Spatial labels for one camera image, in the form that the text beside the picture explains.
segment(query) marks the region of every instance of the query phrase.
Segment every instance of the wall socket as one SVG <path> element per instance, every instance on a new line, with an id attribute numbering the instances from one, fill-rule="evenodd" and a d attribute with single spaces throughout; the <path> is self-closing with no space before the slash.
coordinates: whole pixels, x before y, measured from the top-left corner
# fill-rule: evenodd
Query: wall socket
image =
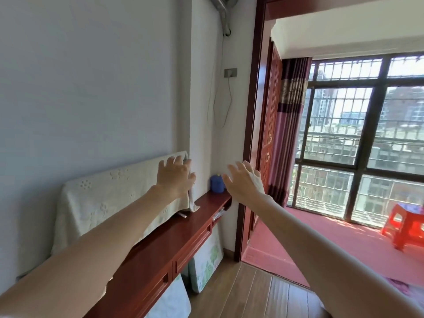
<path id="1" fill-rule="evenodd" d="M 237 68 L 224 69 L 224 78 L 237 77 Z"/>

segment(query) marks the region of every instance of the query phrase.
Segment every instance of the stool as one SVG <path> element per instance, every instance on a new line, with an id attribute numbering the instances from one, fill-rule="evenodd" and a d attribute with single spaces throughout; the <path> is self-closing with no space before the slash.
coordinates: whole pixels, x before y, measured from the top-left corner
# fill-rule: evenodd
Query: stool
<path id="1" fill-rule="evenodd" d="M 400 215 L 402 220 L 395 221 Z M 424 247 L 424 207 L 420 205 L 398 203 L 392 209 L 381 234 L 393 238 L 395 249 L 402 251 L 406 243 Z"/>

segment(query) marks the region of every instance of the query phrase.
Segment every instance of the blue container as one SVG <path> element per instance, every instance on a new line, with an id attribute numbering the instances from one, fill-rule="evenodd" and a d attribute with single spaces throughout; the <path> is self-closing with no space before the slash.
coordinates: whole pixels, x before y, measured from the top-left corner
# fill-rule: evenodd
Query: blue container
<path id="1" fill-rule="evenodd" d="M 211 191 L 214 193 L 222 193 L 224 190 L 225 185 L 221 175 L 211 176 Z"/>

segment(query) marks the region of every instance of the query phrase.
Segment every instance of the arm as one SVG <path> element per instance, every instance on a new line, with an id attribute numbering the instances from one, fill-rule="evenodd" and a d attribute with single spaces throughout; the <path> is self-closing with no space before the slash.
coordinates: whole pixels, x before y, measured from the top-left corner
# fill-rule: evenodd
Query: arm
<path id="1" fill-rule="evenodd" d="M 424 312 L 381 276 L 284 210 L 244 162 L 223 176 L 229 193 L 259 215 L 335 318 L 423 318 Z"/>
<path id="2" fill-rule="evenodd" d="M 159 164 L 157 184 L 0 296 L 0 317 L 81 318 L 155 217 L 195 181 L 190 160 Z"/>

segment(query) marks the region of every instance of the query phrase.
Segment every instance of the window pane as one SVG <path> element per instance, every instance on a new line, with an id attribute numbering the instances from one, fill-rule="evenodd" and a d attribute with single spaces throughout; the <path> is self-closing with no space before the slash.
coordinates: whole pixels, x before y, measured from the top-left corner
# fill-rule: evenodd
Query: window pane
<path id="1" fill-rule="evenodd" d="M 323 62 L 318 66 L 317 80 L 376 79 L 382 59 Z"/>
<path id="2" fill-rule="evenodd" d="M 424 175 L 424 87 L 389 87 L 368 167 Z"/>
<path id="3" fill-rule="evenodd" d="M 424 184 L 364 175 L 352 220 L 383 227 L 396 203 L 424 203 Z"/>
<path id="4" fill-rule="evenodd" d="M 424 55 L 392 58 L 388 77 L 424 77 Z"/>
<path id="5" fill-rule="evenodd" d="M 288 206 L 292 206 L 292 204 L 293 204 L 293 196 L 294 196 L 294 188 L 295 188 L 295 185 L 296 185 L 297 169 L 298 169 L 298 166 L 294 165 L 293 173 L 292 173 L 292 180 L 291 180 L 291 183 L 290 183 L 289 200 L 287 202 Z"/>
<path id="6" fill-rule="evenodd" d="M 343 217 L 353 173 L 303 166 L 296 207 Z"/>
<path id="7" fill-rule="evenodd" d="M 303 143 L 303 135 L 305 134 L 305 128 L 306 128 L 306 116 L 308 115 L 308 107 L 309 107 L 309 100 L 311 97 L 311 90 L 306 90 L 306 96 L 305 96 L 305 103 L 303 106 L 302 111 L 302 118 L 300 120 L 300 126 L 299 126 L 299 137 L 297 140 L 297 150 L 296 150 L 296 158 L 300 158 L 300 150 L 302 149 L 302 143 Z"/>
<path id="8" fill-rule="evenodd" d="M 308 81 L 311 81 L 311 80 L 314 79 L 314 72 L 315 72 L 315 64 L 313 63 L 311 65 L 311 70 L 309 71 L 309 80 Z"/>
<path id="9" fill-rule="evenodd" d="M 316 89 L 304 157 L 353 165 L 371 93 L 372 88 Z"/>

